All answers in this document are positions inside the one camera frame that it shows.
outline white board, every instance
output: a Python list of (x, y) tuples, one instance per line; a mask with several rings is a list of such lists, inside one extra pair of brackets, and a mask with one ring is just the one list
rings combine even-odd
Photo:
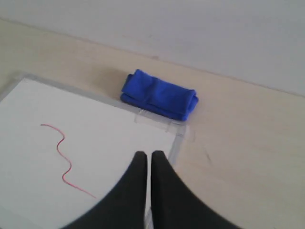
[[(168, 156), (176, 133), (134, 120), (132, 111), (20, 80), (0, 102), (0, 228), (61, 228), (111, 190), (136, 151)], [(69, 168), (56, 151), (62, 136), (41, 124), (64, 132), (60, 150), (72, 161), (66, 179), (97, 199), (62, 181)]]

